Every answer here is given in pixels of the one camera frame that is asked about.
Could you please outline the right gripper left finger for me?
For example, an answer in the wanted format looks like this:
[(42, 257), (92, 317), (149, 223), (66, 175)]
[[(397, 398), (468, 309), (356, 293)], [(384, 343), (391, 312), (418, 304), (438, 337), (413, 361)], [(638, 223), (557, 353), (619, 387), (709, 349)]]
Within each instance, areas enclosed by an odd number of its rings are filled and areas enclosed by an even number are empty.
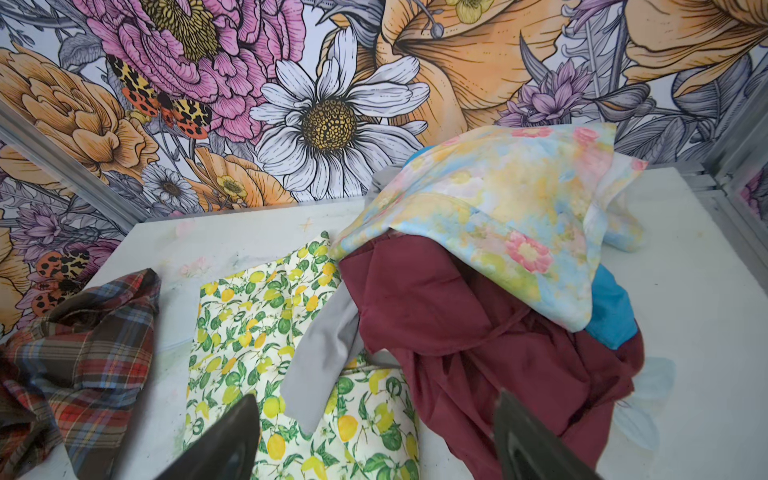
[(261, 438), (259, 415), (255, 396), (246, 394), (158, 479), (250, 479)]

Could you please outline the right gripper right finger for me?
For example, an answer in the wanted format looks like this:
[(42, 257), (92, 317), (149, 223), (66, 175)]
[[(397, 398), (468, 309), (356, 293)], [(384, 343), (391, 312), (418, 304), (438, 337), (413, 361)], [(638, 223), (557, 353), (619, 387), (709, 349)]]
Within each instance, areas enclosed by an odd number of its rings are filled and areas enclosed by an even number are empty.
[(504, 479), (600, 478), (512, 393), (501, 392), (493, 419), (496, 452)]

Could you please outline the red plaid cloth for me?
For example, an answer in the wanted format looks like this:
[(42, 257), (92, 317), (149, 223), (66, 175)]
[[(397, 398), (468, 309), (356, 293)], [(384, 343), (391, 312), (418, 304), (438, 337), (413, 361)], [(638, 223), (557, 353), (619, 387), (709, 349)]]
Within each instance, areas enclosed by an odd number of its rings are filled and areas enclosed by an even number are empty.
[(1, 346), (1, 476), (65, 447), (75, 476), (107, 479), (154, 354), (161, 279), (136, 271), (54, 307)]

